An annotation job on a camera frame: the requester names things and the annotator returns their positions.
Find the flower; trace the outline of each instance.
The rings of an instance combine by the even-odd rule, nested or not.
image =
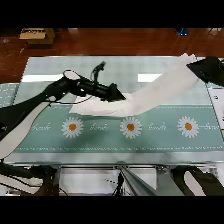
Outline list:
[[[80,119],[69,117],[68,119],[66,119],[65,122],[63,122],[63,135],[65,135],[66,138],[75,138],[76,136],[79,136],[82,133],[83,126],[83,122]]]
[[[179,131],[182,131],[182,135],[185,135],[185,137],[194,138],[194,136],[197,136],[199,133],[199,127],[194,118],[182,117],[179,119],[177,127]]]
[[[120,131],[123,131],[123,135],[126,135],[126,138],[135,138],[141,134],[142,125],[140,121],[134,117],[126,117],[121,122]]]

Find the wooden floor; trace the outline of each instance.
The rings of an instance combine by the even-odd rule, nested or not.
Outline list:
[[[221,28],[189,28],[178,36],[174,28],[58,28],[52,46],[28,46],[20,29],[0,31],[0,82],[19,82],[31,56],[161,55],[224,57]]]

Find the white towel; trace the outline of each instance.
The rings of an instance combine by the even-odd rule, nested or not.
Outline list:
[[[188,56],[185,53],[154,82],[132,94],[123,93],[126,100],[108,103],[92,97],[83,103],[73,105],[69,113],[112,117],[127,117],[144,113],[188,90],[198,81],[198,77],[186,66],[195,61],[194,55]],[[88,97],[77,97],[76,102]]]

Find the brown box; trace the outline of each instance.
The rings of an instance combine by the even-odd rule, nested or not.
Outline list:
[[[42,30],[41,33],[27,33],[28,30]],[[28,44],[52,44],[55,33],[53,28],[23,28],[20,39],[26,40]]]

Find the white daisy print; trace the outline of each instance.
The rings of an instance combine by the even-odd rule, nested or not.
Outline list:
[[[199,133],[199,127],[194,118],[186,116],[182,117],[181,119],[179,119],[177,127],[179,128],[179,131],[182,131],[182,135],[185,135],[185,137],[188,138],[194,138]]]
[[[64,132],[63,135],[65,135],[66,138],[75,138],[82,133],[83,126],[83,122],[80,119],[69,117],[63,122],[61,130]]]
[[[124,119],[120,127],[120,131],[123,131],[123,135],[126,135],[126,138],[135,138],[141,134],[142,130],[140,121],[134,117]]]

